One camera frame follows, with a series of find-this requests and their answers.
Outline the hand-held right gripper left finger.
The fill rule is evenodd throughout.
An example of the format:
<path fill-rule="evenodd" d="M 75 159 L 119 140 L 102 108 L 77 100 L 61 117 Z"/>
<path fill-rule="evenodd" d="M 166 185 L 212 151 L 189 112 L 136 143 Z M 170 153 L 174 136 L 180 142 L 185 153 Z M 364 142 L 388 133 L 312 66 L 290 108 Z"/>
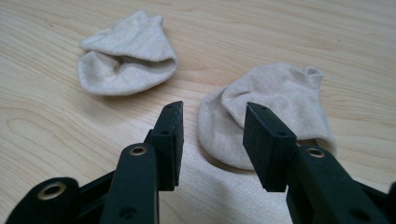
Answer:
<path fill-rule="evenodd" d="M 179 184 L 184 128 L 183 102 L 165 105 L 145 142 L 155 148 L 160 191 L 173 191 Z"/>

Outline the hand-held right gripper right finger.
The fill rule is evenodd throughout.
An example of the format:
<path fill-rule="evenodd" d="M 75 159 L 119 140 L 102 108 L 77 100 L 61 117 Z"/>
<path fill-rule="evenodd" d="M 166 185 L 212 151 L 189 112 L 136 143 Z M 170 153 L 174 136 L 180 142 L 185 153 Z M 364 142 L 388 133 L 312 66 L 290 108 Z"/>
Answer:
<path fill-rule="evenodd" d="M 268 107 L 247 103 L 243 146 L 268 192 L 284 192 L 287 157 L 296 148 L 296 135 Z"/>

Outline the beige ankle sock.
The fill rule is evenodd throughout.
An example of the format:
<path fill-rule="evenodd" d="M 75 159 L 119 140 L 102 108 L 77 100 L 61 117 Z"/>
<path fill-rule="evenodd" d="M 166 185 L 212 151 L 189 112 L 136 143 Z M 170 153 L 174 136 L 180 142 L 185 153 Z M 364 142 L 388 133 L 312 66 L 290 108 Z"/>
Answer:
<path fill-rule="evenodd" d="M 234 168 L 251 170 L 243 147 L 248 102 L 270 108 L 297 136 L 331 153 L 336 142 L 320 104 L 324 73 L 287 63 L 255 66 L 232 84 L 207 95 L 200 103 L 197 137 L 213 158 Z"/>
<path fill-rule="evenodd" d="M 178 58 L 163 30 L 163 16 L 138 10 L 80 42 L 78 80 L 92 94 L 132 95 L 169 79 Z"/>

